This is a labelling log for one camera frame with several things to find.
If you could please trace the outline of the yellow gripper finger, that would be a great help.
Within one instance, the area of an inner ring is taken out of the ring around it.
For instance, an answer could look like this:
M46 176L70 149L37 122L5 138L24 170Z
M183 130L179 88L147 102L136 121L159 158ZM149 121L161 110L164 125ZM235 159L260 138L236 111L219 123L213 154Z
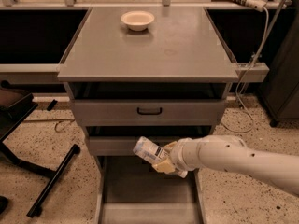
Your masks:
M176 144L177 144L176 141L171 142L171 143L169 143L169 144L163 146L163 149L164 149L166 152L170 152L170 151L174 148L174 146L175 146Z
M176 171L174 164L169 159L164 159L152 165L158 173L171 174Z

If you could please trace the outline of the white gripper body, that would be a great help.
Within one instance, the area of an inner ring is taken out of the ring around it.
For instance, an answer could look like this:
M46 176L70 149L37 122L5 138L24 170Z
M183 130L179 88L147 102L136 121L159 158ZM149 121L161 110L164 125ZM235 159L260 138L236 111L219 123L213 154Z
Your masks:
M190 138L178 140L170 151L171 162L181 171L193 171L200 167L199 144Z

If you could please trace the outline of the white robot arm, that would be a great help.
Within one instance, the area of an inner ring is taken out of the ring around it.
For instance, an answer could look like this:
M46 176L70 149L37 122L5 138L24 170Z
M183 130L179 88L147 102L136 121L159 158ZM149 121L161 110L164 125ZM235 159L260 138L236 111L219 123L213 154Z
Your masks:
M233 135L185 138L165 146L169 155L153 164L160 173L209 168L250 176L293 196L299 196L299 157L254 150Z

